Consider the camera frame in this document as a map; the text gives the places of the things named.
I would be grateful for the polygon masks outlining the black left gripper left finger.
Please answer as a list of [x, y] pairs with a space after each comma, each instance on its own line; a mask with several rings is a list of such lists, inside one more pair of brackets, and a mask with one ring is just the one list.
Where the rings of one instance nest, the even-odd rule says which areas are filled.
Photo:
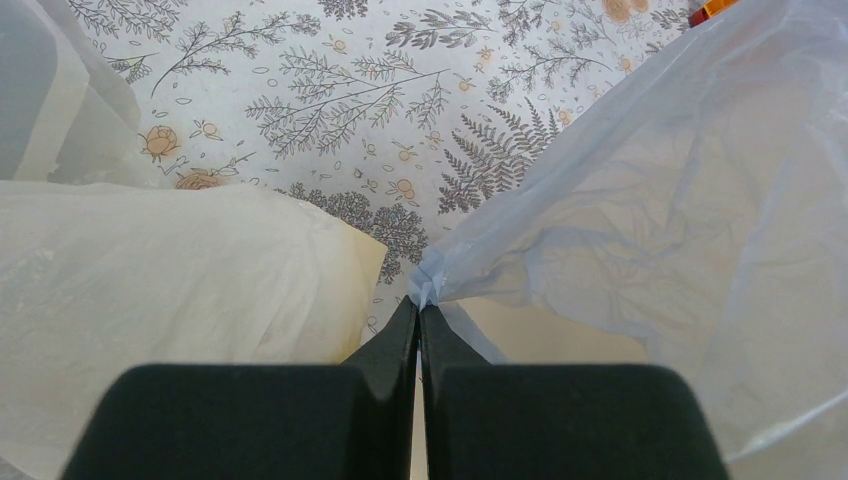
[[338, 365], [148, 364], [105, 392], [66, 479], [405, 479], [417, 308]]

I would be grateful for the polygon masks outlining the beige plastic trash bin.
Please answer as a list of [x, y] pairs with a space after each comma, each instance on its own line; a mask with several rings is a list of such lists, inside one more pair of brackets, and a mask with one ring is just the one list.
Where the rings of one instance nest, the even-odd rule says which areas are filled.
[[413, 479], [576, 477], [572, 370], [646, 358], [634, 340], [484, 299], [428, 306], [419, 323]]

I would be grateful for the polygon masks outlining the light blue trash bag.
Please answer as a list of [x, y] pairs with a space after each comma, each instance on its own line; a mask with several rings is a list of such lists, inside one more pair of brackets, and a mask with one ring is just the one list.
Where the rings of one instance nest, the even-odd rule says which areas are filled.
[[687, 31], [428, 247], [410, 295], [634, 340], [734, 478], [845, 478], [846, 3], [741, 1]]

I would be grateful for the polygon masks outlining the translucent white yellow trash bag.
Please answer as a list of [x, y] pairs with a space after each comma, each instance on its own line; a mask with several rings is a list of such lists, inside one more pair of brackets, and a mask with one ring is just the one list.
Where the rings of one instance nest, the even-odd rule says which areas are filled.
[[386, 247], [275, 191], [244, 106], [309, 1], [1, 5], [1, 473], [56, 479], [125, 370], [337, 362]]

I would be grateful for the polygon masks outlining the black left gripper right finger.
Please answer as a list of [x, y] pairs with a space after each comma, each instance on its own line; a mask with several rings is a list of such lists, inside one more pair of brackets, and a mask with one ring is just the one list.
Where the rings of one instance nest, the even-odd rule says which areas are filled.
[[442, 312], [418, 316], [433, 479], [725, 479], [674, 371], [638, 364], [494, 365]]

